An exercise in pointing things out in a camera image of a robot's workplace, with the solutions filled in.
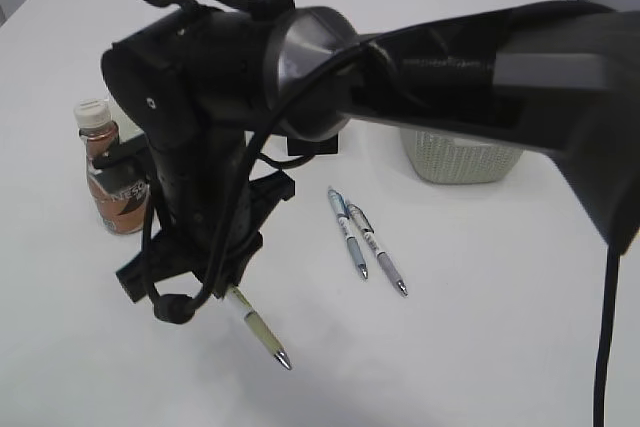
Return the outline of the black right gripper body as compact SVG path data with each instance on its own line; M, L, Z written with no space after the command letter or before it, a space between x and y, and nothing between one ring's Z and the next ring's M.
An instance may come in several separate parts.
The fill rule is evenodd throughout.
M143 225L139 254L116 276L137 303L204 303L239 286L249 261L262 248L262 225L279 203L295 195L295 182L282 170L252 180L238 169L245 134L204 125L177 140L173 124L160 129L137 119L153 158L156 176L147 181L160 230Z

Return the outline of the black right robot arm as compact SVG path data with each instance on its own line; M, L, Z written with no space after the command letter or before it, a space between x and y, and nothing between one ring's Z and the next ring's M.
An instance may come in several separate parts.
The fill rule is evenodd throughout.
M110 93L162 229L118 271L182 323L238 284L292 181L249 175L267 139L322 141L351 119L546 154L613 256L639 229L639 15L551 1L360 35L328 7L193 4L114 43Z

